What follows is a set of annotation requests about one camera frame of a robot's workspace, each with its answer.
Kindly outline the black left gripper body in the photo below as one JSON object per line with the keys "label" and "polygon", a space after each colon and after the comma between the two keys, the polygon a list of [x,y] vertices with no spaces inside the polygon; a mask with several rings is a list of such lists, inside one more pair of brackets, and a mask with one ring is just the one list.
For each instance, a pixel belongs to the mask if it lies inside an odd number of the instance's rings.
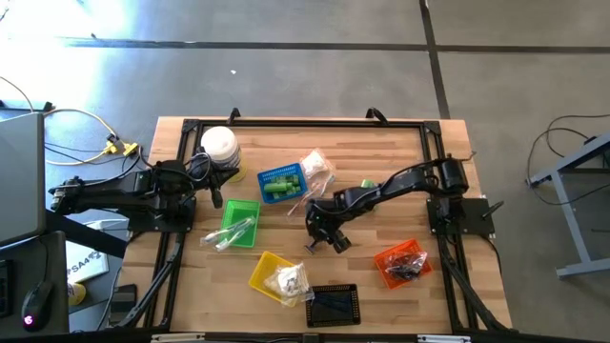
{"label": "black left gripper body", "polygon": [[189,160],[188,175],[197,189],[206,189],[211,192],[213,206],[220,209],[223,205],[223,198],[215,176],[214,164],[203,148],[197,148]]}

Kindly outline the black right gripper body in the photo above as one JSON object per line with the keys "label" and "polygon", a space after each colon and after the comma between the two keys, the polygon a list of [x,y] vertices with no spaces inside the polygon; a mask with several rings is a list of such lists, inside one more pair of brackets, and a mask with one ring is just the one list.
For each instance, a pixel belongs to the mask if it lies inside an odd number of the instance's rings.
{"label": "black right gripper body", "polygon": [[339,227],[362,215],[362,190],[341,190],[305,204],[305,225],[312,238],[335,238]]}

